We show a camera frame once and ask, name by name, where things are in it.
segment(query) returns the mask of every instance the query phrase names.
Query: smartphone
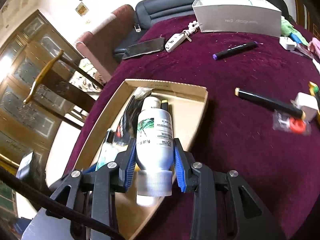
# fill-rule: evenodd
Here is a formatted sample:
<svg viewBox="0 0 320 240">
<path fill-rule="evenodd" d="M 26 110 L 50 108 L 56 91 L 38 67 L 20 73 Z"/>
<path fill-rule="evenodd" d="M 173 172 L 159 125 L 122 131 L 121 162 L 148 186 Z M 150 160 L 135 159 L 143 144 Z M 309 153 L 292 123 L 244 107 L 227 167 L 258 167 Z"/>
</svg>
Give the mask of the smartphone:
<svg viewBox="0 0 320 240">
<path fill-rule="evenodd" d="M 122 59 L 137 57 L 143 54 L 150 54 L 164 50 L 164 38 L 156 38 L 150 41 L 131 45 L 125 49 Z"/>
</svg>

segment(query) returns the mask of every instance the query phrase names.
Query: marker with purple tip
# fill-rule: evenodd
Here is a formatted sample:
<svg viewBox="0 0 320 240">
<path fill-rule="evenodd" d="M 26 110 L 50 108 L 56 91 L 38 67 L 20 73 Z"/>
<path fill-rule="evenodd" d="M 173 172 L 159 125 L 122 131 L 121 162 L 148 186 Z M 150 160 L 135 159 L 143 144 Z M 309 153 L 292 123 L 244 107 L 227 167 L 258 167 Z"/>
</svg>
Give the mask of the marker with purple tip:
<svg viewBox="0 0 320 240">
<path fill-rule="evenodd" d="M 248 43 L 240 44 L 231 49 L 227 49 L 227 50 L 215 53 L 212 55 L 212 58 L 214 60 L 223 59 L 223 58 L 230 57 L 230 56 L 239 54 L 241 52 L 253 49 L 257 46 L 258 46 L 258 43 L 256 41 L 249 41 Z"/>
</svg>

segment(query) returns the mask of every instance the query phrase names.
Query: sofa armrest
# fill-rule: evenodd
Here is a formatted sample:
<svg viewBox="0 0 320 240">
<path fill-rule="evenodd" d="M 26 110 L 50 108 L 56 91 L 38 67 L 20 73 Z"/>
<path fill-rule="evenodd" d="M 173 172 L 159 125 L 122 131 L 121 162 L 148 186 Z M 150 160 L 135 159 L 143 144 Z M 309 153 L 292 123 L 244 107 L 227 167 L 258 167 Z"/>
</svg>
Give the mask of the sofa armrest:
<svg viewBox="0 0 320 240">
<path fill-rule="evenodd" d="M 94 30 L 81 35 L 76 41 L 76 49 L 88 58 L 103 79 L 108 81 L 118 66 L 113 51 L 133 27 L 134 10 L 130 5 L 123 5 Z"/>
</svg>

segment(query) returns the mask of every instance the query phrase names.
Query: maroon tablecloth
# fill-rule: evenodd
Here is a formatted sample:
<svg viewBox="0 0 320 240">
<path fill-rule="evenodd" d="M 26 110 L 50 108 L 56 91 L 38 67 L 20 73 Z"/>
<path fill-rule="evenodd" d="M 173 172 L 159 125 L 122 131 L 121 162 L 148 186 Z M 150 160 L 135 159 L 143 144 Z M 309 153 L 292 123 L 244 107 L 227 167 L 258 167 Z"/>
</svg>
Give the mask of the maroon tablecloth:
<svg viewBox="0 0 320 240">
<path fill-rule="evenodd" d="M 155 24 L 143 40 L 170 38 L 187 28 L 195 16 Z M 305 38 L 311 34 L 304 30 Z M 320 192 L 320 131 L 311 136 L 272 129 L 272 112 L 234 95 L 240 87 L 284 102 L 298 92 L 308 93 L 308 81 L 320 84 L 312 62 L 284 50 L 278 38 L 249 33 L 192 35 L 173 52 L 166 51 L 123 61 L 92 108 L 72 151 L 72 169 L 93 124 L 125 78 L 158 79 L 207 87 L 209 105 L 192 153 L 216 171 L 237 170 L 257 192 L 287 237 L 301 226 Z M 214 61 L 212 54 L 246 41 L 259 47 Z M 192 194 L 165 199 L 139 239 L 189 239 Z"/>
</svg>

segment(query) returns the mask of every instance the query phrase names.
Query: black leather sofa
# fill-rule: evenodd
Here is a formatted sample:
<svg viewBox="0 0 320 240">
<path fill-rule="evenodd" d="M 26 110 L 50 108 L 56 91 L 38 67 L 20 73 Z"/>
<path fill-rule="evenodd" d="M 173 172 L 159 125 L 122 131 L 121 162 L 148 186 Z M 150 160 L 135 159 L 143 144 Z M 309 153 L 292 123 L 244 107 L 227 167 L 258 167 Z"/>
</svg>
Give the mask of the black leather sofa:
<svg viewBox="0 0 320 240">
<path fill-rule="evenodd" d="M 155 23 L 169 18 L 194 14 L 192 3 L 194 0 L 144 0 L 137 4 L 135 10 L 135 23 L 141 28 L 137 33 L 133 29 L 129 35 L 115 49 L 115 58 L 121 60 L 125 48 L 138 43 L 138 40 Z M 282 11 L 282 15 L 289 20 L 287 5 L 283 0 L 267 0 Z"/>
</svg>

